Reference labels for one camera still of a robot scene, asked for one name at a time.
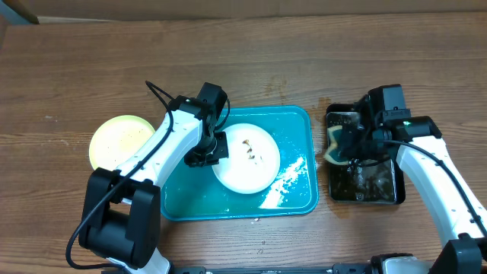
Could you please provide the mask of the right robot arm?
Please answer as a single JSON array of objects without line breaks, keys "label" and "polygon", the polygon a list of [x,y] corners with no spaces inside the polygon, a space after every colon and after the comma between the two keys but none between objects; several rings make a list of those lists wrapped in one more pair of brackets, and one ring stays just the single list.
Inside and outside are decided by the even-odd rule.
[{"label": "right robot arm", "polygon": [[380,262],[378,273],[481,273],[486,262],[486,207],[451,160],[441,131],[428,116],[392,119],[373,132],[351,124],[328,130],[328,161],[389,158],[412,181],[442,244],[430,265],[412,256]]}]

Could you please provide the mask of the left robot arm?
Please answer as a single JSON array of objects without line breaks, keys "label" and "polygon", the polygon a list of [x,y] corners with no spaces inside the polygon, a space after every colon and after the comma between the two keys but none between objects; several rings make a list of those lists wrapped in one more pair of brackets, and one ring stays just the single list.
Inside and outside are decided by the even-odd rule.
[{"label": "left robot arm", "polygon": [[226,95],[179,96],[165,104],[164,122],[129,160],[115,170],[97,168],[88,179],[81,222],[66,247],[80,246],[107,259],[103,273],[168,273],[158,251],[161,188],[180,161],[190,167],[217,164],[228,156],[218,119],[230,109]]}]

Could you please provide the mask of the white plate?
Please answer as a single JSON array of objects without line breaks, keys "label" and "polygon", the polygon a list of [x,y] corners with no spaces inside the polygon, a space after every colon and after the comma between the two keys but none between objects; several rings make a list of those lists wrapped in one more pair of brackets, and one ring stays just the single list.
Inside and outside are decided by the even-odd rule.
[{"label": "white plate", "polygon": [[270,186],[278,175],[280,152],[264,129],[238,123],[224,129],[228,156],[212,167],[216,178],[229,190],[254,194]]}]

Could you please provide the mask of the yellow plate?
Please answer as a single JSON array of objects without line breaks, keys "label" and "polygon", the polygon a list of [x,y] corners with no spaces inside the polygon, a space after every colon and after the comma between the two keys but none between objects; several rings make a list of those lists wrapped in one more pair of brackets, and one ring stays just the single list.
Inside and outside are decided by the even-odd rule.
[{"label": "yellow plate", "polygon": [[88,154],[92,168],[114,170],[132,157],[154,133],[154,127],[138,116],[122,115],[107,120],[91,138]]}]

